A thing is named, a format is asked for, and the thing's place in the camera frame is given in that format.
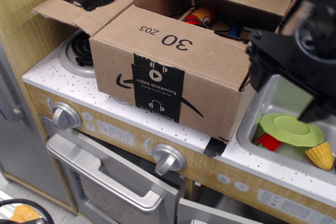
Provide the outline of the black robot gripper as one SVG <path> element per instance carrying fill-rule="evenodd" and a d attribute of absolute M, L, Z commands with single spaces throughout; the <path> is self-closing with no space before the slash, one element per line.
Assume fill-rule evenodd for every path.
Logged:
<path fill-rule="evenodd" d="M 249 75 L 255 91 L 279 74 L 315 97 L 299 121 L 335 116 L 335 6 L 312 5 L 292 35 L 256 29 L 249 38 Z"/>

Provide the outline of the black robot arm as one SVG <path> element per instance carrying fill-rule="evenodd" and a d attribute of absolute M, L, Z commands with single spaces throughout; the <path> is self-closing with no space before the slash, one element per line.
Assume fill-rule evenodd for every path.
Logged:
<path fill-rule="evenodd" d="M 306 0 L 291 36 L 254 30 L 249 38 L 251 85 L 259 91 L 280 75 L 312 95 L 299 120 L 313 122 L 335 115 L 335 0 Z"/>

